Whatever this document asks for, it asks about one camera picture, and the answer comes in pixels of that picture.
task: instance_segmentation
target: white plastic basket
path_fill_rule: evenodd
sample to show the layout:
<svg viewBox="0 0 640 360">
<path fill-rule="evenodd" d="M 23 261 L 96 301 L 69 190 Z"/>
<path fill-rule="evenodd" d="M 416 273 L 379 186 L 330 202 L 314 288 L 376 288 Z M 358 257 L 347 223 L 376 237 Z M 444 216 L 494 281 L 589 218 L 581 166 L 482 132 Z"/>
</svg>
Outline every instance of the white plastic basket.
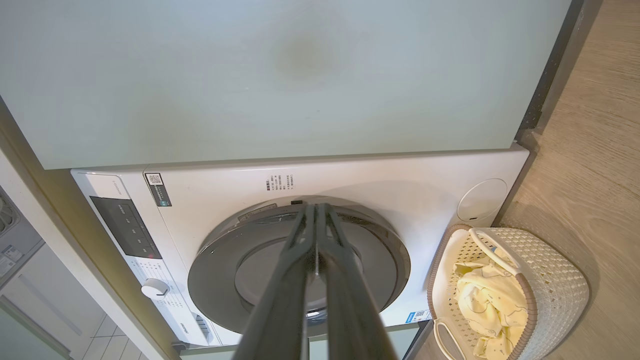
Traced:
<svg viewBox="0 0 640 360">
<path fill-rule="evenodd" d="M 494 246 L 514 266 L 495 255 L 490 250 Z M 589 299 L 589 286 L 580 270 L 560 253 L 519 229 L 454 225 L 445 232 L 428 277 L 429 310 L 438 346 L 449 360 L 460 360 L 443 344 L 440 333 L 448 331 L 462 359 L 481 360 L 473 355 L 480 335 L 469 327 L 454 298 L 458 282 L 454 264 L 484 256 L 515 276 L 527 300 L 527 325 L 508 360 L 541 359 L 575 325 Z"/>
</svg>

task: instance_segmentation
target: tile floor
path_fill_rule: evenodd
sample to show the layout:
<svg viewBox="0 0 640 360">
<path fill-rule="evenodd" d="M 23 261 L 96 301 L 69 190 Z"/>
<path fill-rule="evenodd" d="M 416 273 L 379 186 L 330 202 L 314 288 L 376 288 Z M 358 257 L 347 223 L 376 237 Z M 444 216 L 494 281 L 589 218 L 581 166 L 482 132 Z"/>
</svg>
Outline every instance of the tile floor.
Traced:
<svg viewBox="0 0 640 360">
<path fill-rule="evenodd" d="M 113 320 L 105 316 L 91 345 L 78 360 L 148 360 L 120 330 Z"/>
</svg>

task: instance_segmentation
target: washing machine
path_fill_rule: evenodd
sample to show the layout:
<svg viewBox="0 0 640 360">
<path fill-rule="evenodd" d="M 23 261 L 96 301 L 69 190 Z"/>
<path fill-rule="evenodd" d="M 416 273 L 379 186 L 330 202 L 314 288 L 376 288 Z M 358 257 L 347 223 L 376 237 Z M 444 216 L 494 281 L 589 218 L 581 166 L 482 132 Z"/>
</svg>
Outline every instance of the washing machine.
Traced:
<svg viewBox="0 0 640 360">
<path fill-rule="evenodd" d="M 445 229 L 490 226 L 529 153 L 510 149 L 73 169 L 116 247 L 178 339 L 235 345 L 297 213 L 336 209 L 385 326 L 430 318 L 427 272 Z M 326 332 L 324 283 L 306 290 Z"/>
</svg>

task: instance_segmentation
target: washing machine label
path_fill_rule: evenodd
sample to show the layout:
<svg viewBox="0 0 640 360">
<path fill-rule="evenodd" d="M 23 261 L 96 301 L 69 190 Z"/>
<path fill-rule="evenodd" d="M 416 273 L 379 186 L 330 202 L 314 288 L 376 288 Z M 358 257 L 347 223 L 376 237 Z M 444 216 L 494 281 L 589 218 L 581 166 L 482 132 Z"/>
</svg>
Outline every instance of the washing machine label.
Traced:
<svg viewBox="0 0 640 360">
<path fill-rule="evenodd" d="M 6 273 L 11 270 L 12 267 L 15 266 L 15 262 L 10 258 L 0 255 L 0 277 L 4 276 Z"/>
<path fill-rule="evenodd" d="M 429 312 L 429 310 L 414 311 L 412 313 L 409 313 L 409 317 L 404 323 L 421 322 L 430 319 L 431 313 Z"/>
<path fill-rule="evenodd" d="M 7 248 L 4 251 L 2 251 L 2 253 L 13 261 L 18 261 L 22 257 L 22 255 L 24 255 L 23 253 L 20 252 L 20 250 L 16 249 L 13 245 L 7 246 Z"/>
<path fill-rule="evenodd" d="M 156 205 L 171 206 L 171 200 L 169 199 L 169 194 L 166 192 L 160 173 L 146 173 L 145 177 L 147 178 L 147 184 L 149 184 L 149 190 L 151 190 L 151 194 L 156 200 Z"/>
<path fill-rule="evenodd" d="M 267 191 L 293 190 L 293 175 L 271 175 L 267 178 Z"/>
</svg>

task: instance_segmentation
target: cabinet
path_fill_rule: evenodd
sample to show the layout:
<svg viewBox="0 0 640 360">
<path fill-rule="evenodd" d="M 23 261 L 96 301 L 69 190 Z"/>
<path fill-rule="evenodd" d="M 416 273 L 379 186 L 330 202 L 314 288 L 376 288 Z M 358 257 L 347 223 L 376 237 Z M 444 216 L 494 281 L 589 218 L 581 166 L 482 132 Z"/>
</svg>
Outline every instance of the cabinet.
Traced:
<svg viewBox="0 0 640 360">
<path fill-rule="evenodd" d="M 0 3 L 45 168 L 505 149 L 571 0 Z"/>
<path fill-rule="evenodd" d="M 428 333 L 424 332 L 425 329 L 430 330 L 429 325 L 417 323 L 393 326 L 387 328 L 387 334 L 389 340 L 396 351 L 398 359 L 404 359 L 405 354 L 408 352 L 414 340 L 417 341 L 419 348 L 424 342 L 424 335 Z M 326 339 L 326 335 L 315 336 L 309 338 L 309 360 L 328 360 L 329 359 L 329 342 Z M 182 360 L 232 360 L 236 346 L 229 347 L 214 347 L 214 348 L 195 348 L 189 350 L 183 350 L 180 353 Z"/>
<path fill-rule="evenodd" d="M 44 335 L 76 360 L 82 359 L 104 318 L 102 308 L 46 244 L 0 289 L 0 302 L 31 323 L 32 333 Z M 0 332 L 6 326 L 0 324 Z"/>
</svg>

